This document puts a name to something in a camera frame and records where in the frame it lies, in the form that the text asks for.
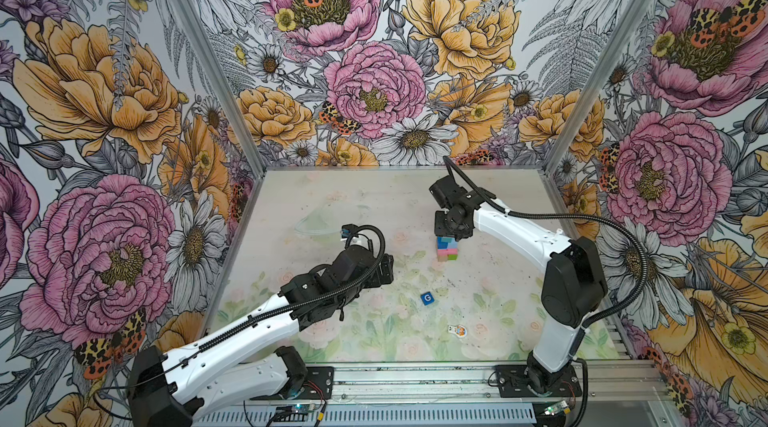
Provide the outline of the blue letter G block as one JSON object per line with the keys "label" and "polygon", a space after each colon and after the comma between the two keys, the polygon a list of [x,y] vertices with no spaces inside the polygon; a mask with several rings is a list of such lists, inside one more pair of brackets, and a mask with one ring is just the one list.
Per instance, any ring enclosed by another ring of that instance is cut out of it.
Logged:
{"label": "blue letter G block", "polygon": [[435,298],[431,292],[424,292],[420,295],[420,299],[425,306],[431,305],[435,302]]}

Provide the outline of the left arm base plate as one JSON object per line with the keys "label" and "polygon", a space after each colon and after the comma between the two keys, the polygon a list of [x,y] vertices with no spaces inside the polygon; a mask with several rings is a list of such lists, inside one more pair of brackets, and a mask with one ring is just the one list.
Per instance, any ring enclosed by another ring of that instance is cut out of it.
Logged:
{"label": "left arm base plate", "polygon": [[334,374],[331,366],[311,365],[304,375],[290,374],[285,386],[262,400],[327,400],[332,396]]}

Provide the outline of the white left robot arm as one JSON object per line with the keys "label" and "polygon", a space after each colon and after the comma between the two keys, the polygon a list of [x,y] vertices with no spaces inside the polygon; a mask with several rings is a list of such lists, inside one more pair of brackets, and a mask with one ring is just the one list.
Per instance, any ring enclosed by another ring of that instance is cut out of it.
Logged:
{"label": "white left robot arm", "polygon": [[126,388],[133,425],[191,426],[249,398],[295,398],[308,369],[283,340],[341,313],[362,290],[391,283],[393,267],[392,255],[350,245],[240,320],[166,352],[141,352]]}

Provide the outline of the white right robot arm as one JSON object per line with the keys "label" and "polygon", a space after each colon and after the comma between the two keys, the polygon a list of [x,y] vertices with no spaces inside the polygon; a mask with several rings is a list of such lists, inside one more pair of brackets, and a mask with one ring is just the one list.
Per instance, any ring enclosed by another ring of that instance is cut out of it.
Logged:
{"label": "white right robot arm", "polygon": [[457,241],[477,231],[489,234],[521,254],[544,274],[540,300],[546,312],[538,344],[529,354],[526,384],[538,395],[549,394],[570,376],[570,368],[586,335],[585,321],[607,294],[607,282],[595,243],[548,230],[539,220],[556,214],[514,212],[484,188],[468,190],[452,175],[429,191],[439,209],[434,232]]}

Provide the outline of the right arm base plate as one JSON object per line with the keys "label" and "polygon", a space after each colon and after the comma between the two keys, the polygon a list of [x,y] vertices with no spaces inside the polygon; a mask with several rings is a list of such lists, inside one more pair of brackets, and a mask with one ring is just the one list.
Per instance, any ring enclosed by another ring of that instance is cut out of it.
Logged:
{"label": "right arm base plate", "polygon": [[572,365],[556,373],[522,364],[502,364],[493,368],[490,383],[501,398],[567,397],[582,395],[582,387]]}

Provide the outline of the pink rectangular block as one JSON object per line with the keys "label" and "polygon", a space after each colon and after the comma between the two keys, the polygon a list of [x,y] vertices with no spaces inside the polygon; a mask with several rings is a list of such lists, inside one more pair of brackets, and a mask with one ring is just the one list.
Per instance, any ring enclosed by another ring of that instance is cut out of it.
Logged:
{"label": "pink rectangular block", "polygon": [[452,250],[452,249],[437,250],[437,257],[438,256],[447,256],[448,257],[449,254],[457,254],[458,255],[458,250]]}

